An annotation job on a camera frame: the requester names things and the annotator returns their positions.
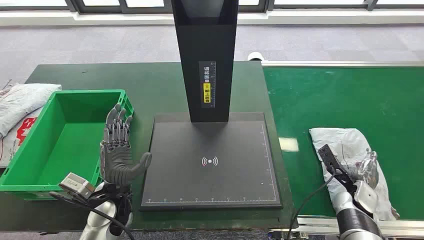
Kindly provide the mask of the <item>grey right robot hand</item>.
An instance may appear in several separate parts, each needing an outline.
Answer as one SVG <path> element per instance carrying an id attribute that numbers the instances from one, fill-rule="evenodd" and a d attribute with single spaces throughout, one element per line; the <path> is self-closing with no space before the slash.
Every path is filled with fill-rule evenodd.
<path id="1" fill-rule="evenodd" d="M 356 161 L 352 167 L 349 167 L 349 175 L 354 181 L 363 181 L 372 189 L 375 189 L 379 183 L 379 171 L 377 153 L 366 149 L 363 160 Z"/>

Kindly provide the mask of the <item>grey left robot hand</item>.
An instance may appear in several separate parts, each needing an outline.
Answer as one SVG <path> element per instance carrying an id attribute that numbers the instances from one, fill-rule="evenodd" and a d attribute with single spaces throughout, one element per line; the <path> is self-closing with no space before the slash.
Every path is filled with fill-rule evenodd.
<path id="1" fill-rule="evenodd" d="M 126 109 L 117 103 L 107 114 L 103 139 L 99 144 L 100 175 L 105 183 L 126 187 L 144 174 L 152 161 L 152 153 L 144 153 L 138 162 L 132 158 L 130 144 L 133 117 L 125 117 Z"/>

